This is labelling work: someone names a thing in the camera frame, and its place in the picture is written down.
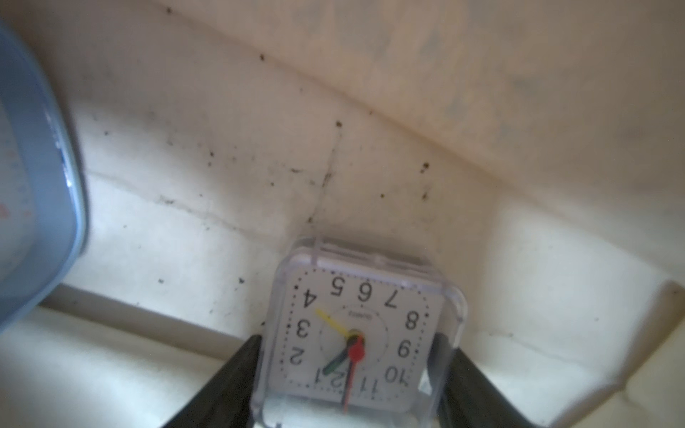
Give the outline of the small clear square clock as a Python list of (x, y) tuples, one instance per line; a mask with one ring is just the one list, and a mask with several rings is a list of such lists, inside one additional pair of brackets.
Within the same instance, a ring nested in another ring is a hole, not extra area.
[(252, 396), (264, 427), (430, 427), (467, 321), (426, 259), (303, 236), (276, 269)]

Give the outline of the pale blue square clock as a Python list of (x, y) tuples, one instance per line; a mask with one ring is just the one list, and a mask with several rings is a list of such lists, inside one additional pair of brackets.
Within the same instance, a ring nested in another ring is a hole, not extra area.
[(78, 158), (54, 91), (1, 25), (1, 328), (66, 277), (87, 234)]

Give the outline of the beige canvas bag orange handles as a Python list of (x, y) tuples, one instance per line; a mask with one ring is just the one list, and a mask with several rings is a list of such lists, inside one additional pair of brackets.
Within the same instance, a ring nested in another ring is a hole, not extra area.
[(85, 251), (10, 344), (56, 333), (40, 426), (156, 426), (258, 333), (308, 224), (419, 249), (465, 292), (467, 356), (539, 426), (681, 427), (684, 291), (318, 83), (149, 1), (5, 1), (87, 187)]

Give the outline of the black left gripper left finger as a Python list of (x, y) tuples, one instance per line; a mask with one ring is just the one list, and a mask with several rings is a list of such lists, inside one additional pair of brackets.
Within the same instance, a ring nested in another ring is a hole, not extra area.
[(251, 397), (261, 344), (260, 335), (251, 336), (164, 427), (253, 427)]

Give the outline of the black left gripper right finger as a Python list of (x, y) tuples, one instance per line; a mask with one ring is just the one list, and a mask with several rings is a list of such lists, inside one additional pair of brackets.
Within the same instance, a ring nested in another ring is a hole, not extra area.
[(533, 427), (461, 349), (435, 335), (435, 358), (451, 360), (437, 419), (442, 427)]

